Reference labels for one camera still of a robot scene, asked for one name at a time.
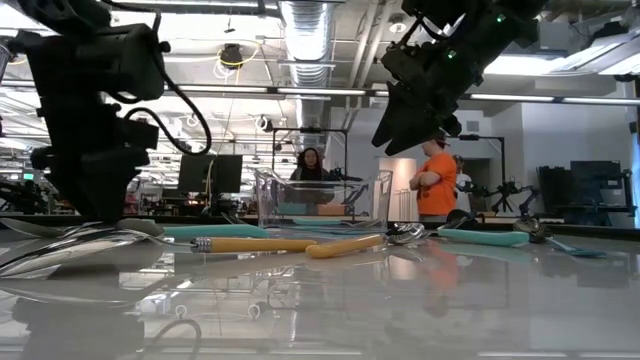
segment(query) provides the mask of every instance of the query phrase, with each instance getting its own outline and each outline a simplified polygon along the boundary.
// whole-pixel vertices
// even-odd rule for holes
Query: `woman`
[[[314,148],[306,148],[298,156],[298,167],[291,174],[289,180],[322,181],[329,176],[329,172],[322,168],[320,156]]]

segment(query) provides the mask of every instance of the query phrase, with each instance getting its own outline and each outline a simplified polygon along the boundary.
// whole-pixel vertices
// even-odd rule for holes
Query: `table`
[[[4,260],[31,241],[8,230],[0,236]],[[223,359],[640,356],[640,243],[558,239],[610,257],[433,243],[309,260],[138,244],[81,268],[0,279],[0,353],[68,360],[190,359],[194,352]],[[169,325],[176,327],[163,334]]]

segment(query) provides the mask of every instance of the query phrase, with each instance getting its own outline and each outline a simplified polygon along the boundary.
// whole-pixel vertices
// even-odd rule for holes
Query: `clear plastic bin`
[[[387,227],[392,171],[363,181],[284,180],[268,168],[256,169],[255,176],[260,226],[378,220],[375,227]]]

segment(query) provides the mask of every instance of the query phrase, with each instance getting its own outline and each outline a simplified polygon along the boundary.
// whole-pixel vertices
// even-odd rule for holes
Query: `ceiling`
[[[369,0],[348,0],[344,4],[335,5],[330,75],[330,87],[344,87],[351,71],[351,65],[358,47],[358,33],[364,14],[369,7]],[[553,1],[541,14],[545,21],[566,22],[576,16],[582,19],[602,16],[611,11],[625,9],[628,1]],[[392,5],[392,14],[402,14],[400,2]],[[404,16],[404,23],[410,25],[412,19]],[[122,25],[129,23],[152,23],[150,14],[114,12],[113,23]],[[377,19],[375,24],[383,27],[381,42],[376,51],[376,60],[385,51],[391,41],[398,41],[402,33],[393,33],[386,19]],[[31,22],[6,5],[0,5],[0,34],[11,29],[28,28],[46,32],[39,24]],[[284,41],[284,29],[280,19],[275,17],[239,16],[227,14],[163,14],[159,32],[161,40],[172,45],[172,52],[166,56],[166,68],[176,83],[181,84],[241,84],[241,85],[277,85],[291,86],[289,67],[282,64],[287,59],[287,48]],[[227,72],[219,66],[217,55],[225,43],[238,43],[246,62],[240,71]],[[5,79],[31,79],[28,63],[12,65],[7,68]],[[382,65],[374,61],[371,70],[365,74],[365,87],[383,84],[391,77]],[[35,116],[39,106],[38,98],[33,90],[0,88],[0,115],[4,118],[3,128],[6,134],[24,134],[22,143],[29,147],[38,147],[47,143],[46,126]],[[470,89],[471,92],[501,94],[550,94],[550,95],[606,95],[615,90],[615,82],[610,77],[590,75],[580,77],[532,77],[511,75],[486,75],[484,83]],[[264,157],[264,163],[270,164],[267,155],[271,152],[271,134],[257,129],[256,120],[266,117],[275,126],[296,127],[296,98],[282,97],[278,99],[220,98],[197,97],[194,102],[207,118],[214,138],[241,139],[249,143],[258,139],[258,144],[243,149],[248,160],[253,155]],[[461,102],[461,109],[483,110],[491,116],[493,109],[498,108],[492,102]],[[168,124],[173,135],[199,142],[203,132],[199,124],[192,118],[189,108],[175,96],[164,96],[159,100],[146,103]],[[123,106],[121,114],[130,107]],[[278,133],[280,139],[286,133]],[[16,147],[11,141],[0,141],[4,147],[4,158],[16,155],[28,149]],[[221,152],[232,151],[229,144],[214,145]],[[168,169],[177,170],[175,150],[166,141],[158,152],[167,154],[173,160]],[[285,147],[281,155],[289,163],[281,165],[283,175],[293,170],[294,149]],[[169,170],[163,167],[160,172]],[[153,172],[153,166],[147,172]]]

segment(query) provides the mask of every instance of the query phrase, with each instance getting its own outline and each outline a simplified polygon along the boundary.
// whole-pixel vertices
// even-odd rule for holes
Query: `workstation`
[[[0,4],[0,353],[640,357],[639,12]]]

